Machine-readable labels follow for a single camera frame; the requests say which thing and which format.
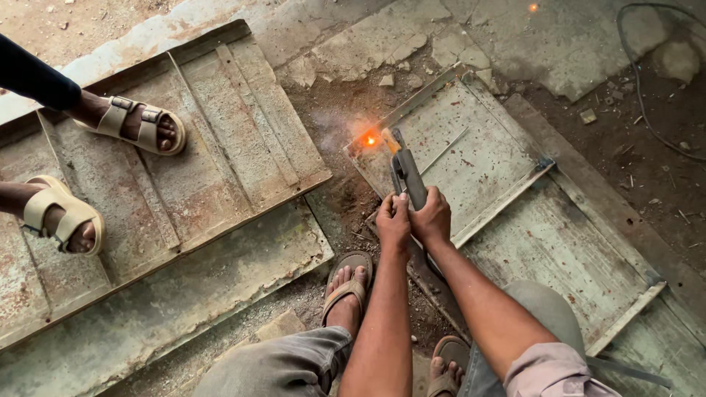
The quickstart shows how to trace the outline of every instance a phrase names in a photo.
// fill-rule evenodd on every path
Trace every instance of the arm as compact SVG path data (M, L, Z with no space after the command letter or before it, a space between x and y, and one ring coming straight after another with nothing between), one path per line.
M339 395L411 396L412 342L407 303L407 195L383 201L376 224L380 263Z
M474 341L504 380L512 362L528 348L559 340L454 247L446 198L435 186L427 190L424 208L409 214L414 236L446 277Z

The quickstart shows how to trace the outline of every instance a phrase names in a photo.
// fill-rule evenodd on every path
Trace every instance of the cable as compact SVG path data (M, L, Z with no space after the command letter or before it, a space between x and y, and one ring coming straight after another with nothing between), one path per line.
M691 154L681 150L680 148L676 147L671 142L668 142L666 139L662 138L652 128L650 121L647 120L647 112L645 111L645 104L642 101L642 93L640 92L640 70L638 69L638 65L635 63L635 58L633 57L633 54L630 50L630 47L628 46L628 42L625 40L625 33L623 32L623 17L625 16L624 14L625 14L626 9L630 8L630 7L640 7L640 6L649 6L649 7L655 7L655 8L661 7L661 8L668 8L673 11L678 11L680 13L683 13L683 14L691 17L693 20L698 22L704 28L706 28L706 23L704 23L702 20L700 20L692 12L685 10L684 8L681 8L679 6L672 6L671 4L662 4L662 3L630 3L630 4L627 4L627 5L623 6L620 9L620 11L618 11L618 18L616 19L616 23L618 24L618 36L620 36L620 43L623 46L623 51L625 51L625 55L627 55L628 59L630 60L630 64L633 65L633 73L635 74L635 86L638 88L638 101L640 103L640 110L642 110L642 118L645 119L645 123L647 125L647 128L650 130L650 132L652 133L652 135L654 135L655 138L657 138L660 142L662 142L668 148L676 151L680 155L686 156L692 160L706 162L705 157L691 155Z

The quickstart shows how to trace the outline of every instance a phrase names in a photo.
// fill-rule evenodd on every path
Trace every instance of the foot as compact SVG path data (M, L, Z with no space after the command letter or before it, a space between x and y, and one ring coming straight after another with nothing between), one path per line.
M27 200L43 189L49 188L46 184L23 184L28 194ZM59 221L66 214L60 206L51 206L44 214L44 227L47 229L48 237L51 237L59 227ZM71 235L66 250L69 252L85 254L95 246L95 226L93 222L84 222Z
M88 91L81 91L81 101L75 107L66 110L65 113L73 119L85 123L89 127L96 129L103 115L110 108L108 99L93 95ZM137 141L142 124L142 112L145 105L137 105L132 113L128 114L120 130L123 138ZM157 125L157 147L161 151L171 149L177 141L177 125L169 115L161 118Z
M463 375L466 373L463 368L461 368L455 361L448 363L448 365L443 361L441 357L434 357L431 359L431 366L429 370L429 381L444 375L446 372L451 373L451 379L456 382L456 386L461 387L461 382L463 381ZM448 391L437 394L437 397L453 397L453 394Z
M326 297L331 295L336 288L355 277L359 283L367 283L365 266L358 266L355 274L352 274L351 267L345 266L340 269L326 287ZM353 339L358 335L358 328L361 322L360 303L353 294L348 294L336 302L326 316L326 326L342 326L350 332Z

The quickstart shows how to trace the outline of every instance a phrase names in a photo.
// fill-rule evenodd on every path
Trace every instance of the flip-flop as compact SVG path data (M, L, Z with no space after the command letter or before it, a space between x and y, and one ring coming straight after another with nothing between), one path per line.
M47 184L48 188L36 193L25 206L25 224L22 229L37 237L48 237L49 233L44 227L44 215L49 207L57 205L62 207L66 214L59 221L56 232L52 235L52 244L63 253L95 256L103 249L103 236L105 235L105 221L98 211L71 194L64 183L49 175L38 175L26 183ZM71 235L83 223L92 222L95 228L95 244L89 252L70 252L66 248Z
M346 266L351 267L351 272L353 275L355 275L355 269L358 266L365 267L366 284L362 285L358 282L358 280L356 280L354 276L352 276L350 281L346 281L340 287L333 290L331 295L328 295L326 297L326 301L323 304L323 316L321 317L321 326L326 326L326 316L328 315L328 312L331 310L331 308L333 308L333 305L348 294L354 294L355 297L358 299L360 314L361 317L363 317L363 313L365 311L364 307L366 294L370 288L370 284L373 282L373 259L367 252L363 251L351 251L345 254L338 262L338 265L331 269L331 272L328 274L328 283L331 283L331 280L333 280L334 275L340 269Z
M457 336L444 336L439 343L436 344L432 359L434 357L441 357L445 365L449 365L450 362L454 361L457 365L466 370L470 354L471 347L461 338ZM426 397L436 397L444 391L451 393L452 396L456 396L458 394L458 387L447 369L443 375L429 383Z
M112 136L113 138L122 139L125 142L132 143L133 145L145 149L152 153L157 153L158 155L176 155L179 154L186 145L186 131L184 130L184 124L174 113L164 110L161 107L156 107L148 105L144 102L136 102L123 97L110 97L104 98L108 100L110 108L101 118L97 129L93 129L83 122L74 120L76 125L86 129L96 134L103 134ZM124 138L120 135L120 129L125 122L125 118L128 114L132 113L138 105L145 105L146 108L142 112L142 124L140 125L140 131L138 132L137 141L133 141L129 138ZM176 131L176 142L174 147L169 150L160 150L157 147L157 125L160 120L166 116L174 120L178 131Z

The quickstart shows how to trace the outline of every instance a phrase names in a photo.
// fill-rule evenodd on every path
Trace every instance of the brown flip-flop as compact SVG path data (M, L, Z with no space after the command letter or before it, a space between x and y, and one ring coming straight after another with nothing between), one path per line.
M132 143L139 148L152 153L157 153L158 155L176 155L184 149L184 146L186 145L186 131L184 130L184 124L174 113L162 109L161 107L148 105L144 102L137 102L123 97L110 97L103 99L108 100L110 107L103 115L103 118L101 118L97 129L92 129L85 123L74 120L76 125L96 134L103 134L112 136L113 138L122 139L125 142ZM122 129L127 115L132 113L138 105L145 105L146 108L142 112L142 122L140 124L138 138L134 141L121 136L120 129ZM178 129L178 131L176 131L176 142L174 143L174 147L169 150L160 150L157 147L157 125L159 125L164 116L169 116L172 120L174 120L176 128Z
M466 370L470 359L471 347L468 346L461 338L457 336L444 336L434 348L434 357L443 358L444 364L456 362L461 368ZM429 383L429 388L426 392L426 397L436 397L440 393L447 391L453 396L458 394L458 385L451 377L451 373L446 370L440 377Z
M350 281L346 281L340 287L336 288L331 295L326 297L326 301L323 304L323 316L321 317L321 326L326 326L326 315L331 310L334 304L341 300L344 296L348 294L353 294L358 299L360 304L360 314L363 316L365 299L367 296L367 291L370 289L370 284L373 282L373 259L367 252L363 251L351 251L345 254L338 265L331 269L328 274L328 285L333 280L333 276L342 268L350 266L351 272L355 274L355 269L358 266L365 267L366 274L366 284L362 285L356 280L355 277L351 277Z

